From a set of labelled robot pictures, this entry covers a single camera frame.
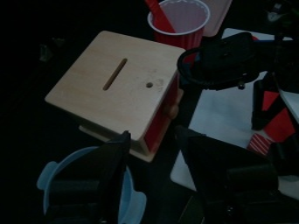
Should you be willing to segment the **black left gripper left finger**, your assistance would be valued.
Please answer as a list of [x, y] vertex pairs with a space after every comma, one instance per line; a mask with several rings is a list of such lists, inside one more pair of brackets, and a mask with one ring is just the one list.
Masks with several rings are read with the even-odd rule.
[[61, 161], [45, 189], [46, 224], [118, 224], [130, 145], [126, 131]]

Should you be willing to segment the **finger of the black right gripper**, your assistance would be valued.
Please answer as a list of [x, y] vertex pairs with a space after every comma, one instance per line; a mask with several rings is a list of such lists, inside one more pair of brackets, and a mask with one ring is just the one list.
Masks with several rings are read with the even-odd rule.
[[269, 129], [292, 130], [294, 128], [286, 104], [280, 94], [266, 94], [264, 110], [268, 112]]
[[252, 116], [253, 130], [262, 130], [269, 123], [268, 112], [264, 110], [266, 90], [268, 86], [265, 81], [258, 80], [254, 83], [254, 94], [253, 94], [253, 116]]

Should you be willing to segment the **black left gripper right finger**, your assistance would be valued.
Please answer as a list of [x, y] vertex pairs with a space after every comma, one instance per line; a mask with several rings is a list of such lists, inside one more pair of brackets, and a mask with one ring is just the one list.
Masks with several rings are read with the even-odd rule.
[[208, 224], [299, 224], [299, 199], [278, 190], [265, 157], [184, 126], [176, 137]]

